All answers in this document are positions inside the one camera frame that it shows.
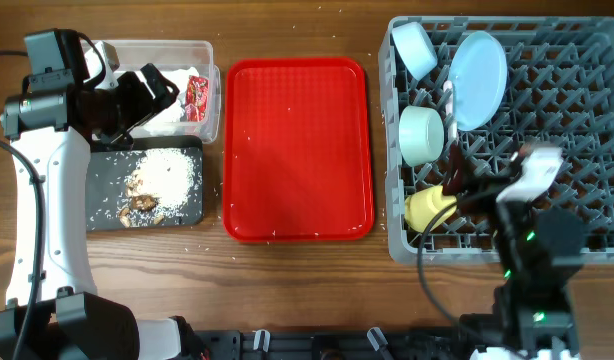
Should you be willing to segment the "white napkin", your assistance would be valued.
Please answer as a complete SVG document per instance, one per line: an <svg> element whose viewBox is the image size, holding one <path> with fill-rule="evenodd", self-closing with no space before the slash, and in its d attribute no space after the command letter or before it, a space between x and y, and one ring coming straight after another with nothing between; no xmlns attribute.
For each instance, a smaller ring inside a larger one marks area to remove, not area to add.
<svg viewBox="0 0 614 360"><path fill-rule="evenodd" d="M186 119L184 102L186 98L186 90L191 76L199 76L196 67L180 68L178 70L165 70L161 74L171 82L173 82L179 90L176 101L161 111L149 121L144 123L144 126L151 124L176 123Z"/></svg>

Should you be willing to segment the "red snack wrapper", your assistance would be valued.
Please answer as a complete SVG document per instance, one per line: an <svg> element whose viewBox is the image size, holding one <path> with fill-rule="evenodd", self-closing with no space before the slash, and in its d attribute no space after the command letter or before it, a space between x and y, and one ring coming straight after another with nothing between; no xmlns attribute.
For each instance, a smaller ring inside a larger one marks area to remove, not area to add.
<svg viewBox="0 0 614 360"><path fill-rule="evenodd" d="M208 103L209 80L190 76L185 94L185 113L190 122L203 122Z"/></svg>

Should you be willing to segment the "yellow plastic cup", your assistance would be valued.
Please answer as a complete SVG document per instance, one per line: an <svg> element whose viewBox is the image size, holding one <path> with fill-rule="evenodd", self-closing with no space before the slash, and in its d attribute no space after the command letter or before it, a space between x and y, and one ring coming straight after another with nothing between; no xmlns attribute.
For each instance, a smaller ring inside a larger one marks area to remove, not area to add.
<svg viewBox="0 0 614 360"><path fill-rule="evenodd" d="M441 210L456 201L456 196L443 194L442 186L418 191L405 199L405 221L411 230L422 233Z"/></svg>

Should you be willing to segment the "mint green bowl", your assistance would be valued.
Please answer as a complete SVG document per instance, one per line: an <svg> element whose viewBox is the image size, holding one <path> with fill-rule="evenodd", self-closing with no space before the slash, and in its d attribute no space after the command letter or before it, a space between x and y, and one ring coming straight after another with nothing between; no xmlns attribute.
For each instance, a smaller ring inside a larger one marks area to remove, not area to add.
<svg viewBox="0 0 614 360"><path fill-rule="evenodd" d="M439 113L426 107L407 106L399 122L401 155L410 167L436 161L444 149L445 130Z"/></svg>

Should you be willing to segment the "light blue plate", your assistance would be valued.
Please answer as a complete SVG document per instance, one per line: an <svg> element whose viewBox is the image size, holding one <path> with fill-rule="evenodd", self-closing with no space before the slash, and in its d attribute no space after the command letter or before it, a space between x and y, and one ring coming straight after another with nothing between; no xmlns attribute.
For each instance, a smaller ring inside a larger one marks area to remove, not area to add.
<svg viewBox="0 0 614 360"><path fill-rule="evenodd" d="M502 45L485 31L470 34L453 57L448 80L457 128L481 127L499 109L506 89L507 59Z"/></svg>

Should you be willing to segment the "blue bowl with food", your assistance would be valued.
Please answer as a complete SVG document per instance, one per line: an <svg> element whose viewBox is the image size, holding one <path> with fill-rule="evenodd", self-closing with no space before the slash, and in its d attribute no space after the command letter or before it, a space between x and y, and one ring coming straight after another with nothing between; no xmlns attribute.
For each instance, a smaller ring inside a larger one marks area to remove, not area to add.
<svg viewBox="0 0 614 360"><path fill-rule="evenodd" d="M392 30L394 45L406 69L422 80L437 66L437 55L423 26L411 22Z"/></svg>

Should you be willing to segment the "white plastic fork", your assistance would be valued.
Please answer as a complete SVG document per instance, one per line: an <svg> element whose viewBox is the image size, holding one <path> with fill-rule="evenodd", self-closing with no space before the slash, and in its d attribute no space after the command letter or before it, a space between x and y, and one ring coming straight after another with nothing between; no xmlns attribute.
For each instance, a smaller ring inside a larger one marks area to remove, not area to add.
<svg viewBox="0 0 614 360"><path fill-rule="evenodd" d="M451 146L457 142L458 128L454 116L454 87L450 80L444 82L443 91L448 95L447 102L445 103L445 122L447 125L447 143Z"/></svg>

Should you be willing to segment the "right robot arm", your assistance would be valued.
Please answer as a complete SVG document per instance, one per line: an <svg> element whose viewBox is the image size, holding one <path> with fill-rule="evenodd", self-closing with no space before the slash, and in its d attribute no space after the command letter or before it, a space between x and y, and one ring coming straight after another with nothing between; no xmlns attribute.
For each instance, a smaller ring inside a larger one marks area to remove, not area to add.
<svg viewBox="0 0 614 360"><path fill-rule="evenodd" d="M459 317L461 332L479 354L488 347L525 358L575 358L580 351L568 281L582 268L586 225L558 207L534 211L563 164L561 148L534 143L520 147L500 174L477 176L452 144L443 194L459 210L486 216L504 272L489 314Z"/></svg>

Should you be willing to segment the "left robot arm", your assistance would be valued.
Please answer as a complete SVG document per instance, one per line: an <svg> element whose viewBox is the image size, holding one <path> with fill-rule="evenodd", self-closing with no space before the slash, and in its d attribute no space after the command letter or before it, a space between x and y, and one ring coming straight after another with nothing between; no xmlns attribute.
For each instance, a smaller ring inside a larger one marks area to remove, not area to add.
<svg viewBox="0 0 614 360"><path fill-rule="evenodd" d="M180 317L137 320L97 293L86 244L91 149L129 136L169 107L177 87L153 65L91 74L91 40L70 29L25 39L31 73L0 121L17 183L15 263L0 311L4 359L179 359L194 334Z"/></svg>

